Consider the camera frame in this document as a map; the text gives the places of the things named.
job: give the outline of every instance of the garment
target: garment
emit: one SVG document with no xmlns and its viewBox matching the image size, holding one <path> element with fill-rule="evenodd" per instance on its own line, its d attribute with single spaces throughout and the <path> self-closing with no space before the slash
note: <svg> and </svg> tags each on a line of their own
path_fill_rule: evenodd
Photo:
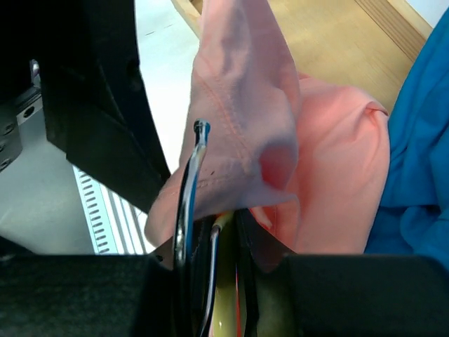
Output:
<svg viewBox="0 0 449 337">
<path fill-rule="evenodd" d="M 366 93 L 298 73 L 266 0 L 205 0 L 180 168 L 146 234 L 173 234 L 197 118 L 211 124 L 194 214 L 250 208 L 297 252 L 363 253 L 389 165 L 387 114 Z"/>
<path fill-rule="evenodd" d="M 449 11 L 431 33 L 391 119 L 391 163 L 366 253 L 416 253 L 449 268 Z"/>
</svg>

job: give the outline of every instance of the wooden tray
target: wooden tray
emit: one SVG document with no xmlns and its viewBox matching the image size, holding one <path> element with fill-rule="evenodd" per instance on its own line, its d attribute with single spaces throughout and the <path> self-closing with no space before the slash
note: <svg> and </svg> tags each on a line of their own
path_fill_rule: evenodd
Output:
<svg viewBox="0 0 449 337">
<path fill-rule="evenodd" d="M 202 1 L 172 0 L 196 35 Z M 389 111 L 431 31 L 406 0 L 269 3 L 301 72 L 358 86 Z"/>
</svg>

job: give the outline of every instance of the pink fabric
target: pink fabric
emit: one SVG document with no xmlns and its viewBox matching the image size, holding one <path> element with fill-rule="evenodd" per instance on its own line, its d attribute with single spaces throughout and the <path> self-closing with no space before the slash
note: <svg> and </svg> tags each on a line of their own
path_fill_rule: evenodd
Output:
<svg viewBox="0 0 449 337">
<path fill-rule="evenodd" d="M 201 26 L 180 168 L 149 212 L 149 241 L 173 235 L 201 117 L 211 132 L 195 218 L 250 208 L 297 252 L 363 252 L 389 165 L 386 112 L 356 88 L 298 76 L 266 0 L 205 0 Z"/>
</svg>

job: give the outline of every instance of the gray surface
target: gray surface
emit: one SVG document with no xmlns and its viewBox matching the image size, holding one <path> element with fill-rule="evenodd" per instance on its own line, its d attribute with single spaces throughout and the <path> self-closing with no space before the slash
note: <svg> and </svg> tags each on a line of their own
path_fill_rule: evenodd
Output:
<svg viewBox="0 0 449 337">
<path fill-rule="evenodd" d="M 72 165 L 47 142 L 42 111 L 20 136 L 22 154 L 0 174 L 0 235 L 35 253 L 93 253 Z"/>
</svg>

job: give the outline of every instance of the blue fabric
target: blue fabric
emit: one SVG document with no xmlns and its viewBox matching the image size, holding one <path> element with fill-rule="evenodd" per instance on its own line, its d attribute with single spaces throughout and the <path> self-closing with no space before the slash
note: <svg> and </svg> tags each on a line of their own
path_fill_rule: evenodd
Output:
<svg viewBox="0 0 449 337">
<path fill-rule="evenodd" d="M 449 269 L 449 10 L 389 120 L 391 162 L 366 253 L 420 254 Z"/>
</svg>

